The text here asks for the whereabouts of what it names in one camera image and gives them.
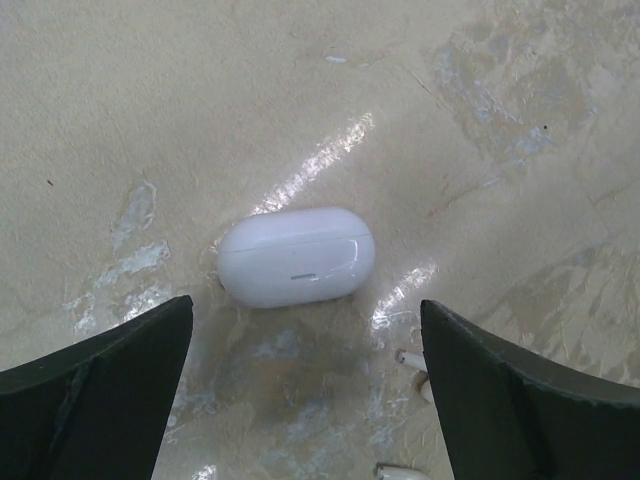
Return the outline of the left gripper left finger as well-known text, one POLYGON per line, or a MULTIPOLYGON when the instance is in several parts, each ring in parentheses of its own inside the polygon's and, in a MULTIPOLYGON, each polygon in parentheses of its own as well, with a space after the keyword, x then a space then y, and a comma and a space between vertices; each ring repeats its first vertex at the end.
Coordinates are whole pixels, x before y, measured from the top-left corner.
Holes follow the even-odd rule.
POLYGON ((151 478, 192 331, 179 296, 3 371, 2 478, 151 478))

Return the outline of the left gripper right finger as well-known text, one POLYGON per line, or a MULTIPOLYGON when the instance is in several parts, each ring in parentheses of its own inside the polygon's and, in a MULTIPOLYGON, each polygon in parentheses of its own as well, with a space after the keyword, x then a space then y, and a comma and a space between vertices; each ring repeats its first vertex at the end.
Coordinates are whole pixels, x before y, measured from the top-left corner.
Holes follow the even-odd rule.
POLYGON ((439 302, 423 355, 457 479, 636 479, 639 391, 548 360, 439 302))

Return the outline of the white oval charging case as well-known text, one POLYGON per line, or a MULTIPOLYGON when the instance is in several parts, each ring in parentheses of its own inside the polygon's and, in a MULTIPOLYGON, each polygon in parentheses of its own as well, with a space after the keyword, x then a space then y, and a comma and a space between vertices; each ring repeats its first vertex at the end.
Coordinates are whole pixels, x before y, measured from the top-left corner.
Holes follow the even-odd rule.
POLYGON ((247 217, 226 233, 217 254, 226 292, 254 309, 345 297, 366 282, 374 263, 371 230, 339 207, 247 217))

